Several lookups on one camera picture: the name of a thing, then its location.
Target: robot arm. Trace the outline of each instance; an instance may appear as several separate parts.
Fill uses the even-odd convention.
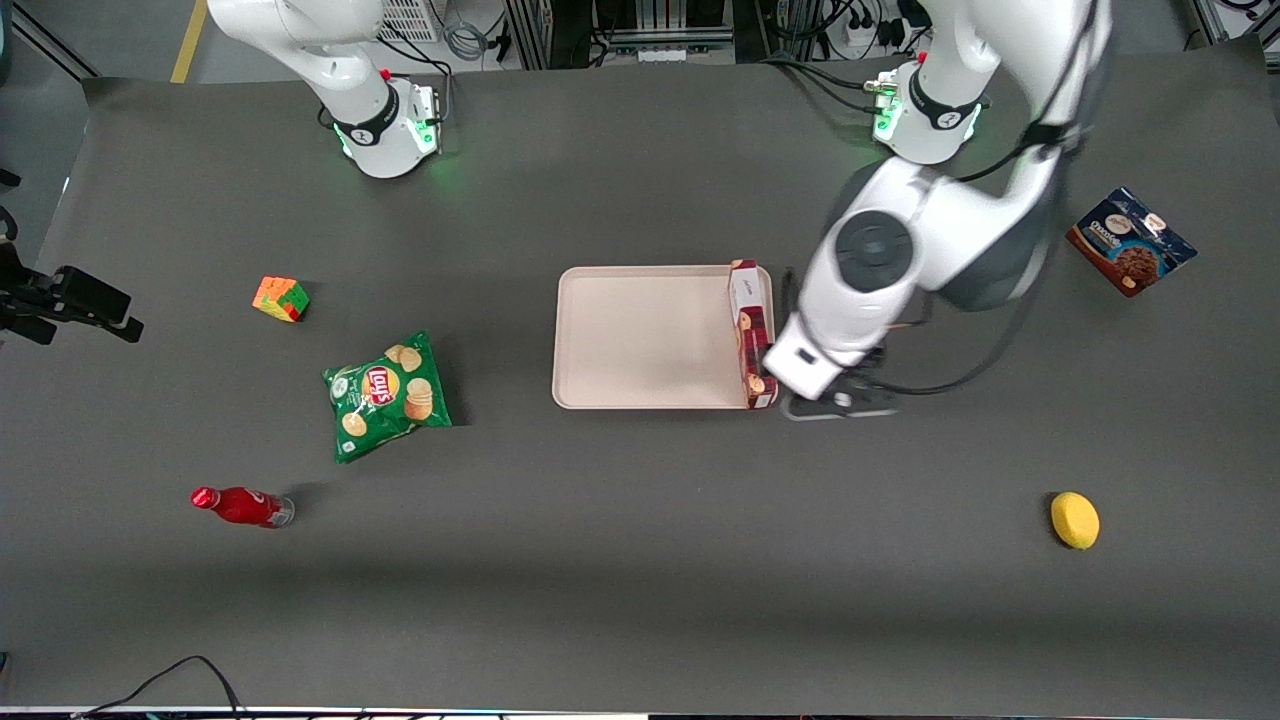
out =
[[[366,174],[402,176],[435,152],[431,88],[378,72],[355,45],[383,26],[381,0],[209,0],[228,36],[298,73],[334,119],[342,149]]]
[[[883,340],[916,287],[963,310],[986,310],[1025,292],[1047,249],[1064,151],[1078,142],[1091,111],[1111,29],[1110,0],[924,4],[931,13],[948,5],[948,17],[972,20],[972,32],[957,36],[980,38],[1004,58],[1037,119],[1019,142],[1000,197],[901,158],[851,178],[797,306],[764,360],[809,400]],[[934,53],[920,76],[937,77],[932,63],[963,55]]]

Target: green lay's chip bag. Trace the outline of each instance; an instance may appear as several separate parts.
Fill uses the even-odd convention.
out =
[[[453,424],[425,331],[372,363],[325,370],[324,380],[338,416],[338,462],[351,462],[420,425]]]

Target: rubik's cube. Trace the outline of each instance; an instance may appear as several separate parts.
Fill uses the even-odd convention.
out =
[[[310,304],[306,291],[292,278],[265,277],[253,296],[253,307],[285,323],[298,322]]]

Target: yellow floor stripe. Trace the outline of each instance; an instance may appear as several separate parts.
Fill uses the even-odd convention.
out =
[[[205,28],[205,17],[207,15],[209,5],[205,4],[205,0],[196,0],[196,5],[191,9],[191,19],[187,20],[187,33],[182,36],[178,59],[173,63],[173,74],[169,76],[169,82],[187,82],[191,61],[196,58],[196,45],[200,45],[200,31]]]

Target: box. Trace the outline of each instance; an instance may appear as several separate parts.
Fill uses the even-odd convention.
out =
[[[769,288],[763,287],[767,278],[755,260],[730,264],[730,309],[737,331],[737,360],[748,410],[760,410],[778,400],[778,380],[764,368],[764,354],[773,346],[768,322],[772,313],[765,313],[772,300]]]
[[[1196,256],[1196,249],[1126,187],[1089,210],[1066,238],[1125,297],[1156,284]]]

